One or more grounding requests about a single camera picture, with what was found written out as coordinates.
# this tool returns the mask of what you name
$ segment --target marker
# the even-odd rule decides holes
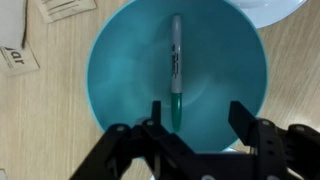
[[[172,20],[172,81],[171,81],[171,118],[175,131],[180,130],[182,116],[182,57],[181,57],[181,17]]]

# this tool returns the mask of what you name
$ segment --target wooden table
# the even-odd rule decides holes
[[[0,76],[0,168],[10,180],[68,179],[102,135],[86,99],[86,60],[99,28],[126,0],[96,2],[97,10],[46,24],[29,0],[27,41],[41,69]],[[319,6],[308,0],[259,30],[270,72],[260,116],[283,128],[304,123],[320,131]],[[128,174],[150,178],[139,160]]]

